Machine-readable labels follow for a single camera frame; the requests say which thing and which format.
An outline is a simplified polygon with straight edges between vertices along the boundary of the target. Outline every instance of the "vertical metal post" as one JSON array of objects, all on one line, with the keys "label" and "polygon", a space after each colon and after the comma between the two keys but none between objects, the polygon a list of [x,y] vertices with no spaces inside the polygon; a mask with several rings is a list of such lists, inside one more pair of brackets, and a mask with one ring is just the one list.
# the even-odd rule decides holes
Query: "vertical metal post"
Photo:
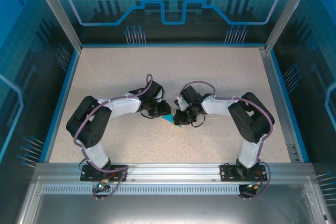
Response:
[{"label": "vertical metal post", "polygon": [[62,29],[64,30],[65,34],[68,36],[70,42],[72,43],[74,49],[80,53],[82,44],[72,27],[70,20],[68,19],[64,9],[62,8],[61,3],[59,0],[46,0],[49,7],[51,8],[52,12],[56,16],[58,22],[60,23]]},{"label": "vertical metal post", "polygon": [[280,37],[282,31],[284,30],[287,22],[289,21],[290,17],[292,16],[293,12],[297,8],[300,0],[288,0],[287,4],[285,5],[277,23],[275,24],[271,34],[269,35],[266,41],[266,53],[270,52],[275,43],[277,42],[278,38]]}]

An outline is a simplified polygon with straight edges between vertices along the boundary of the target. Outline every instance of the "glass wall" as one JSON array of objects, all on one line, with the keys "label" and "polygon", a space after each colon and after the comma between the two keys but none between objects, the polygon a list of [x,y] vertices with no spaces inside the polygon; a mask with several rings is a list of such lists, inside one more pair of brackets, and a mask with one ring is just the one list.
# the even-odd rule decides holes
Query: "glass wall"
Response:
[{"label": "glass wall", "polygon": [[14,223],[73,47],[45,0],[0,0],[0,223]]},{"label": "glass wall", "polygon": [[60,0],[84,44],[265,43],[287,0]]},{"label": "glass wall", "polygon": [[301,0],[274,51],[310,161],[336,173],[336,0]]}]

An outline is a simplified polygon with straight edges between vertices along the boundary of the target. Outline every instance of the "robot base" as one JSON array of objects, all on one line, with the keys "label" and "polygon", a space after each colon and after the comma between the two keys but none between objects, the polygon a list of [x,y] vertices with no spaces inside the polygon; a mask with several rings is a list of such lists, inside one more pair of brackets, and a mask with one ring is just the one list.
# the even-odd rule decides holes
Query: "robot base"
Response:
[{"label": "robot base", "polygon": [[243,178],[237,172],[237,165],[224,164],[219,166],[222,182],[259,182],[260,176],[257,172],[263,175],[263,182],[267,181],[266,168],[264,165],[255,164],[252,168],[248,169],[248,175]]},{"label": "robot base", "polygon": [[[119,169],[125,167],[124,165],[113,165],[111,167],[104,169]],[[91,165],[84,165],[82,168],[82,173],[80,175],[80,181],[90,181],[90,182],[99,182],[105,178],[109,178],[111,182],[118,182],[123,175],[124,171],[117,173],[102,173],[94,169]],[[127,175],[123,178],[122,181],[126,181]]]}]

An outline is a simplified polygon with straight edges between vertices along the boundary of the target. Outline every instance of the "perforated metal strip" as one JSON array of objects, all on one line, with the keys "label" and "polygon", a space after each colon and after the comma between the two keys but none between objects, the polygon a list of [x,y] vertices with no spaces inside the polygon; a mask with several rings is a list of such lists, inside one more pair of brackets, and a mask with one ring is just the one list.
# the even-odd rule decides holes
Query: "perforated metal strip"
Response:
[{"label": "perforated metal strip", "polygon": [[[43,194],[92,194],[93,185],[44,185]],[[238,185],[121,185],[118,195],[238,195]]]}]

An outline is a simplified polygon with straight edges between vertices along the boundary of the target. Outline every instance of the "enclosure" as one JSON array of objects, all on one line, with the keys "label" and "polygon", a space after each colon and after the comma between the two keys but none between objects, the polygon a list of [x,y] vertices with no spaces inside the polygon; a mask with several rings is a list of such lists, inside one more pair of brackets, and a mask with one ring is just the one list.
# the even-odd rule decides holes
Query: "enclosure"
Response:
[{"label": "enclosure", "polygon": [[[0,6],[1,223],[334,222],[336,0]],[[262,197],[238,197],[249,181],[222,181],[220,166],[243,144],[230,116],[206,115],[195,129],[129,113],[110,119],[101,141],[113,164],[129,166],[126,179],[95,201],[66,124],[84,97],[143,88],[148,73],[173,115],[195,80],[218,97],[258,97],[275,119]]]}]

